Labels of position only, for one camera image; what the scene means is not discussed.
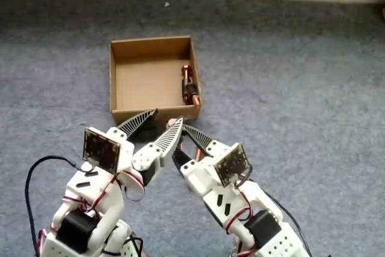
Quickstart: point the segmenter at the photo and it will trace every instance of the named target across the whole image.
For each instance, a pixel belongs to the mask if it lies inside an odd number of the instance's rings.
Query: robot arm
[[[242,171],[250,167],[243,147],[227,146],[190,126],[183,133],[192,138],[205,157],[191,159],[180,148],[173,159],[188,186],[204,201],[217,223],[235,237],[232,256],[309,257],[301,240],[278,206]],[[258,206],[256,214],[253,207]],[[245,222],[239,219],[248,212]]]
[[[156,141],[134,154],[134,145],[127,138],[135,132],[135,126],[145,122],[146,113],[140,115],[141,122],[134,117],[107,133],[94,128],[85,130],[82,172],[76,172],[67,184],[42,257],[54,256],[52,248],[60,248],[68,256],[99,256],[103,248],[119,252],[131,234],[129,226],[120,222],[124,210],[121,186],[144,189],[169,162],[182,132],[180,118]]]

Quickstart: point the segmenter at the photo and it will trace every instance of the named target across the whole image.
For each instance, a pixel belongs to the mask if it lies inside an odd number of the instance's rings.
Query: black cable
[[[138,256],[142,256],[142,251],[143,251],[143,239],[140,238],[140,237],[130,237],[128,238],[126,241],[124,241],[122,247],[124,245],[126,245],[128,242],[132,241],[134,245],[136,245],[135,241],[139,241],[140,242],[140,245],[139,245],[139,250],[138,250]]]
[[[241,179],[241,181],[239,183],[235,184],[234,187],[236,189],[238,189],[241,185],[243,185],[249,179],[252,172],[253,172],[253,166],[251,164],[249,164],[249,168],[248,168],[246,175]]]
[[[120,255],[122,255],[122,254],[120,254],[120,252],[118,252],[118,253],[114,253],[114,252],[110,252],[110,251],[106,251],[106,250],[102,250],[102,253],[103,254],[106,254],[106,255],[108,255],[108,256],[120,256]]]
[[[310,247],[306,241],[305,235],[302,232],[301,226],[298,224],[297,220],[294,218],[294,216],[287,210],[276,198],[274,198],[272,195],[270,195],[268,192],[266,192],[264,189],[262,189],[263,192],[271,199],[273,200],[288,216],[289,218],[293,221],[295,227],[297,227],[298,233],[301,236],[301,239],[303,241],[303,244],[305,246],[305,249],[307,251],[307,254],[309,254],[310,257],[313,257],[312,252],[310,251]]]
[[[32,177],[32,173],[33,171],[35,170],[35,168],[41,164],[42,162],[44,161],[47,161],[48,159],[60,159],[62,161],[65,161],[67,162],[70,166],[74,167],[75,169],[81,171],[81,172],[84,172],[84,173],[89,173],[91,172],[94,167],[89,170],[89,171],[84,171],[82,170],[78,165],[77,163],[67,159],[66,157],[64,156],[56,156],[56,155],[52,155],[52,156],[45,156],[41,159],[38,159],[33,165],[32,167],[30,168],[29,172],[28,172],[28,176],[26,177],[26,181],[25,181],[25,189],[24,189],[24,195],[25,195],[25,204],[26,204],[26,209],[28,211],[28,218],[29,218],[29,225],[31,227],[31,237],[32,237],[32,243],[34,245],[34,250],[35,250],[35,255],[36,257],[39,257],[40,256],[40,252],[38,251],[39,248],[38,248],[38,245],[37,245],[37,240],[36,240],[36,231],[35,231],[35,222],[34,222],[34,217],[33,217],[33,214],[32,214],[32,209],[31,209],[31,202],[29,201],[29,183],[31,182],[31,177]]]

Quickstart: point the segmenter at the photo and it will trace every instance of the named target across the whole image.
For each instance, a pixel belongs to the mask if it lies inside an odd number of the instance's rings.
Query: open cardboard box
[[[152,108],[158,120],[198,118],[200,105],[185,105],[182,66],[192,68],[201,93],[190,36],[113,40],[110,46],[110,109],[116,124]]]

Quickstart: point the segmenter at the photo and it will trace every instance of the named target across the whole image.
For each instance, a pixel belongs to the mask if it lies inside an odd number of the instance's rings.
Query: circuit board
[[[120,144],[88,128],[84,132],[83,160],[116,174]]]
[[[242,144],[238,144],[231,150],[221,161],[214,165],[222,186],[226,187],[230,184],[230,179],[235,175],[243,173],[250,167],[248,159]]]

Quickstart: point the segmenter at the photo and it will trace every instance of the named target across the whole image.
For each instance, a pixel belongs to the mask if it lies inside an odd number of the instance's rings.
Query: carpet
[[[85,126],[113,126],[112,39],[191,35],[196,127],[243,143],[252,178],[296,217],[314,257],[385,251],[385,26],[370,5],[267,0],[0,0],[0,247],[33,255],[23,195],[33,162],[81,162]],[[37,229],[71,167],[31,183]],[[169,164],[124,214],[150,256],[217,256],[232,239]]]

